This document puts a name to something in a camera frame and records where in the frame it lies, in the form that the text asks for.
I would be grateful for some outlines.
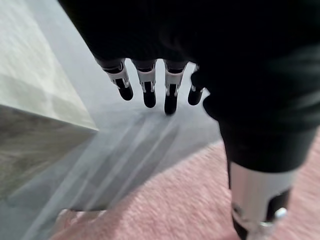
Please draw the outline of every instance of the black fingertip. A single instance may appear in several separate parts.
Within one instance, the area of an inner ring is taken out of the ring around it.
[[[153,108],[156,105],[156,93],[152,91],[144,92],[143,101],[147,108]]]
[[[130,101],[134,97],[134,91],[132,90],[131,85],[125,88],[120,88],[119,93],[121,97],[126,101]]]
[[[248,236],[248,231],[243,226],[241,226],[233,216],[232,216],[232,223],[233,223],[234,230],[238,234],[239,238],[241,240],[246,240]]]
[[[189,95],[188,95],[188,103],[192,106],[195,106],[200,102],[201,97],[202,97],[201,90],[196,89],[195,91],[192,91],[192,89],[190,88]]]
[[[166,115],[170,116],[174,114],[177,110],[177,100],[178,98],[176,96],[165,96],[164,100],[164,112]]]

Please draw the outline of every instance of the black sleeve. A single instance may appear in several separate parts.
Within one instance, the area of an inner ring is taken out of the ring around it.
[[[229,161],[289,171],[320,123],[320,1],[255,2],[225,6],[212,37],[199,28],[191,79],[210,92],[203,106],[220,124]]]

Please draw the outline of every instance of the prosthetic arm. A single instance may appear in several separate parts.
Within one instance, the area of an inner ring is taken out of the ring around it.
[[[320,73],[313,65],[319,1],[59,2],[125,100],[133,97],[125,58],[137,69],[148,108],[156,104],[156,59],[165,60],[168,115],[187,62],[198,65],[188,102],[198,104],[204,88],[210,92],[203,106],[220,125],[234,228],[242,240],[269,236],[287,213],[320,123]]]

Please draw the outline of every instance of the robotic hand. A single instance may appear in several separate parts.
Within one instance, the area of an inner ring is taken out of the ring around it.
[[[219,122],[242,240],[261,240],[288,210],[290,191],[320,123],[320,1],[59,0],[125,100],[132,59],[144,103],[155,62],[166,65],[165,112],[175,112],[188,61],[189,102]]]
[[[111,82],[119,90],[121,97],[129,101],[134,93],[131,88],[129,76],[126,70],[125,59],[118,58],[113,60],[98,60],[98,64],[108,74]],[[132,62],[136,68],[140,85],[143,92],[144,105],[153,108],[156,105],[156,59],[152,60],[134,60]],[[177,99],[181,81],[188,61],[164,60],[165,65],[165,102],[164,112],[172,115],[177,109]],[[190,105],[197,105],[202,96],[204,88],[198,89],[193,85],[190,88],[188,102]]]

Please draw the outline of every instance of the black fabric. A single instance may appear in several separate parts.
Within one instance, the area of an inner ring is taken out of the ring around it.
[[[205,110],[235,132],[292,138],[320,123],[320,0],[59,2],[98,60],[197,63]]]

